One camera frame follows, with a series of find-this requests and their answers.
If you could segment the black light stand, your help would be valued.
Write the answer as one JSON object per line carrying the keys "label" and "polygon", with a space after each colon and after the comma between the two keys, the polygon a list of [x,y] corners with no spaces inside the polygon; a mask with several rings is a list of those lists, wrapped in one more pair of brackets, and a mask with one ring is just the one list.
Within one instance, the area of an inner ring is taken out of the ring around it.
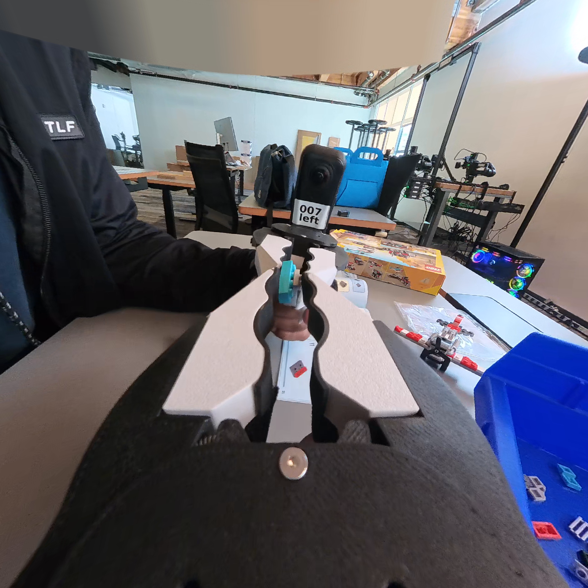
{"label": "black light stand", "polygon": [[525,215],[524,220],[518,227],[515,236],[511,241],[511,247],[517,248],[518,244],[520,243],[523,235],[525,234],[527,228],[529,227],[531,220],[535,216],[541,202],[543,201],[544,197],[548,193],[551,184],[555,180],[560,168],[564,164],[565,160],[567,159],[569,152],[575,143],[577,136],[579,135],[580,131],[582,130],[584,123],[587,120],[587,101],[585,102],[582,110],[580,111],[574,125],[572,126],[569,135],[567,136],[566,140],[564,141],[558,155],[555,158],[553,165],[551,166],[545,180],[541,184],[541,187],[536,194],[535,198],[533,199],[532,204],[529,206],[529,209]]}

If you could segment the blue storage bin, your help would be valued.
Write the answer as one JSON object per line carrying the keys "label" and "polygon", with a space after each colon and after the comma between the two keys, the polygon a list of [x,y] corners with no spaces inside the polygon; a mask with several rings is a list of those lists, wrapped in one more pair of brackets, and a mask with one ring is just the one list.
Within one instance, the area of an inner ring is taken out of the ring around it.
{"label": "blue storage bin", "polygon": [[551,456],[587,472],[587,349],[531,334],[485,370],[474,404],[475,420],[539,543],[527,495],[536,486],[523,461]]}

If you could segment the person's left hand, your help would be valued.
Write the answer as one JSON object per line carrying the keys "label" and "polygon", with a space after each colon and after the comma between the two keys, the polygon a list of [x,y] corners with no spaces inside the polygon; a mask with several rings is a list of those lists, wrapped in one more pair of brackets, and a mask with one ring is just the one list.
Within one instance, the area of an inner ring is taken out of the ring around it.
{"label": "person's left hand", "polygon": [[306,341],[310,336],[308,328],[309,310],[276,303],[273,307],[271,332],[283,341]]}

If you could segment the instruction booklet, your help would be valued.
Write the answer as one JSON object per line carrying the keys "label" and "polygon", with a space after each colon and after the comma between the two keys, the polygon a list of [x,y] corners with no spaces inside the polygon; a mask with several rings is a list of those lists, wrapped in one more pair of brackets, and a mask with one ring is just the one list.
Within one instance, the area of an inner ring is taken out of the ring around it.
{"label": "instruction booklet", "polygon": [[[340,270],[336,275],[337,291],[349,302],[367,311],[368,285],[361,277]],[[311,403],[310,381],[316,339],[283,341],[277,372],[277,398],[281,401]]]}

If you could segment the lit computer tower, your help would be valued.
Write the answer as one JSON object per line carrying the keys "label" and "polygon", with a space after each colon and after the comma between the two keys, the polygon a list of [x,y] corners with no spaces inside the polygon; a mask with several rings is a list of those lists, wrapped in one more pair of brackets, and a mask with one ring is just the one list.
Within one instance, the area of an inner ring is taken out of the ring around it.
{"label": "lit computer tower", "polygon": [[498,242],[480,241],[466,267],[515,298],[523,298],[545,259]]}

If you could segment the person's left forearm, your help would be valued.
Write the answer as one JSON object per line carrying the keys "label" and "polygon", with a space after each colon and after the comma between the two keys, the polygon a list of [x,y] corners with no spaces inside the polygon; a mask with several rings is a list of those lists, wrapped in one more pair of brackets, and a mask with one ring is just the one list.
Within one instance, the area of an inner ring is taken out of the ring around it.
{"label": "person's left forearm", "polygon": [[139,220],[100,250],[125,307],[210,312],[257,276],[253,249],[212,249]]}

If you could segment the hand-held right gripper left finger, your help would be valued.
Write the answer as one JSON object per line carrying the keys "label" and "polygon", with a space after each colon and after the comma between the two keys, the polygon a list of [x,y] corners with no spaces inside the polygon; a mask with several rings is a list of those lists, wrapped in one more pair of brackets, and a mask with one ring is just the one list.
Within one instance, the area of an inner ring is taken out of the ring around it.
{"label": "hand-held right gripper left finger", "polygon": [[237,420],[266,442],[276,400],[266,337],[273,324],[277,269],[269,269],[211,312],[163,411],[203,416],[215,428]]}

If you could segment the teal toy brick plate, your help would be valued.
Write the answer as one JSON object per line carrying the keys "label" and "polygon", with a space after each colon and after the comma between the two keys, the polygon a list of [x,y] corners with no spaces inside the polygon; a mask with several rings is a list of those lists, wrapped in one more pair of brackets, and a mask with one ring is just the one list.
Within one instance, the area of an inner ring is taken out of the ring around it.
{"label": "teal toy brick plate", "polygon": [[282,305],[297,307],[300,295],[300,270],[292,260],[282,262],[277,300]]}

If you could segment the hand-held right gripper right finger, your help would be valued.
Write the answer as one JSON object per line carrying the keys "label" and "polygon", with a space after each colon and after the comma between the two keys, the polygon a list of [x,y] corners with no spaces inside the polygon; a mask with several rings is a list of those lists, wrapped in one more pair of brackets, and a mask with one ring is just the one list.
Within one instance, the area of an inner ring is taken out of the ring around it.
{"label": "hand-held right gripper right finger", "polygon": [[370,314],[314,272],[302,278],[316,341],[310,395],[312,438],[335,442],[348,422],[418,416],[419,405]]}

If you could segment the computer monitor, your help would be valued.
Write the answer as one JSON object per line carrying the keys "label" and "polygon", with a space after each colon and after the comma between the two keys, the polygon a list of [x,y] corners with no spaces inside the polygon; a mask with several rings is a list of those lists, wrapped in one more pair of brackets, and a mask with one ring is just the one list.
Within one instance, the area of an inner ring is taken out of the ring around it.
{"label": "computer monitor", "polygon": [[232,118],[230,116],[214,121],[215,132],[218,135],[218,144],[222,145],[225,152],[237,152],[239,145],[236,140]]}

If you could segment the dark navy backpack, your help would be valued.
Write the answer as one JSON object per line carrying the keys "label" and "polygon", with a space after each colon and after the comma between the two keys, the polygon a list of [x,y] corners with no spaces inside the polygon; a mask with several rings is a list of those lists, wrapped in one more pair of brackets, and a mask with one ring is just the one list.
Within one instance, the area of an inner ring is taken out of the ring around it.
{"label": "dark navy backpack", "polygon": [[296,182],[293,153],[285,145],[268,144],[260,153],[254,198],[262,208],[289,209]]}

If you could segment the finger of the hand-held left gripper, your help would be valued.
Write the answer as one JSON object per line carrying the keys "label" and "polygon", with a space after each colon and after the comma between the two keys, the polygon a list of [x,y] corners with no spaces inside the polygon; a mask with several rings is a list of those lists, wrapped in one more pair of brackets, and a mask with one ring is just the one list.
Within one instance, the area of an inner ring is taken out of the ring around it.
{"label": "finger of the hand-held left gripper", "polygon": [[274,270],[280,270],[283,261],[290,260],[292,242],[281,236],[266,235],[261,244],[255,248],[254,268],[257,279],[259,276]]}
{"label": "finger of the hand-held left gripper", "polygon": [[306,262],[306,277],[317,277],[328,287],[332,287],[338,272],[334,249],[310,247],[307,253],[310,255],[310,258]]}

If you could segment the red grey toy plane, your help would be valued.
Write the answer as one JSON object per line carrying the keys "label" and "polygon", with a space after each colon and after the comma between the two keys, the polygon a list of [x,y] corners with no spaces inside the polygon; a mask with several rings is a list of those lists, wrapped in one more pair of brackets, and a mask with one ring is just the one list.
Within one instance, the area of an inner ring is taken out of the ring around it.
{"label": "red grey toy plane", "polygon": [[429,336],[423,336],[400,326],[396,326],[394,332],[421,347],[420,358],[439,372],[445,373],[450,364],[455,364],[470,373],[482,376],[485,370],[471,358],[458,352],[460,335],[473,336],[473,332],[463,328],[463,320],[462,314],[457,314],[451,322],[438,319],[437,324],[441,326],[441,329]]}

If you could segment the loose toy bricks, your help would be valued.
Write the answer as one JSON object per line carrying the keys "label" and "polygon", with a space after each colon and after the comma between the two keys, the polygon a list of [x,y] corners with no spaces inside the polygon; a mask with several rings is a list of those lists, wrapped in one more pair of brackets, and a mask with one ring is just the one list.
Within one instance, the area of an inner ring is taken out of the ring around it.
{"label": "loose toy bricks", "polygon": [[523,461],[532,530],[569,587],[587,587],[587,472],[557,459]]}

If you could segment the leaning cardboard sheet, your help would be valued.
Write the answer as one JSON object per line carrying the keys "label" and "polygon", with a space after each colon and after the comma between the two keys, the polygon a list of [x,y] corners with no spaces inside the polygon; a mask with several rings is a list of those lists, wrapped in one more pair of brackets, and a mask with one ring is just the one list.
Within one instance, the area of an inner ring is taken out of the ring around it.
{"label": "leaning cardboard sheet", "polygon": [[322,134],[320,132],[313,132],[308,130],[298,130],[298,135],[296,139],[296,150],[295,150],[295,159],[299,161],[302,152],[304,149],[309,145],[319,145],[321,140]]}

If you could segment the yellow toy set box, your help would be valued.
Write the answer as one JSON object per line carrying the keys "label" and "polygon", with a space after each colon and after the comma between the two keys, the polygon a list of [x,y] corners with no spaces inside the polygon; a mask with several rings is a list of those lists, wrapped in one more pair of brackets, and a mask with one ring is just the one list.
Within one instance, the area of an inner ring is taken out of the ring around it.
{"label": "yellow toy set box", "polygon": [[347,256],[345,271],[432,296],[440,293],[446,273],[439,250],[343,229],[330,236]]}

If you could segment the dark grey desk panel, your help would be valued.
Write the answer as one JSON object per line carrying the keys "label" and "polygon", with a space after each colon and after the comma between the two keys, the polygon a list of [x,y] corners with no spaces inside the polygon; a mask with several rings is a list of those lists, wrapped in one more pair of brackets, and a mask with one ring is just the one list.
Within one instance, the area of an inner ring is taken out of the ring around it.
{"label": "dark grey desk panel", "polygon": [[446,299],[455,308],[465,311],[508,349],[514,348],[531,334],[543,333],[539,328],[488,296],[446,293]]}

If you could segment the blue felt bag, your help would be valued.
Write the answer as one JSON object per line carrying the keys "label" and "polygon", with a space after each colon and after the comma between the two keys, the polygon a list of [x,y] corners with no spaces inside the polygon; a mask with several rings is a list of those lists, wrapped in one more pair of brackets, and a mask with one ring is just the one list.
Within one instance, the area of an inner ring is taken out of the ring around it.
{"label": "blue felt bag", "polygon": [[337,206],[375,210],[388,166],[388,160],[378,148],[362,146],[352,151],[335,147],[344,154],[346,167],[337,193]]}

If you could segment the clear plastic bag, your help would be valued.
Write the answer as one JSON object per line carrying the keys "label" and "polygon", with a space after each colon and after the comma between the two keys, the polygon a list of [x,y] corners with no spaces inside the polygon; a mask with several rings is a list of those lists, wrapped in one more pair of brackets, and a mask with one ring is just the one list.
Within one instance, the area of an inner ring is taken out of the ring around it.
{"label": "clear plastic bag", "polygon": [[451,322],[457,314],[462,314],[464,316],[463,328],[473,332],[473,336],[460,335],[458,352],[471,358],[484,370],[501,359],[509,350],[506,345],[466,312],[405,303],[397,303],[396,305],[407,326],[403,328],[423,336],[429,336],[441,329],[441,326],[437,324],[438,319]]}

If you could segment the grey desk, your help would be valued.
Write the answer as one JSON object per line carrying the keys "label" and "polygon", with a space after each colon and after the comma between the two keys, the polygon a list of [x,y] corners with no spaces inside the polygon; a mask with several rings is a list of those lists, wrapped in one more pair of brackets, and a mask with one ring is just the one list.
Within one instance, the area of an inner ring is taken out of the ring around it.
{"label": "grey desk", "polygon": [[254,442],[163,411],[208,318],[147,365],[141,335],[180,334],[167,315],[77,319],[1,375],[1,587],[567,587],[416,358],[397,366],[418,416]]}

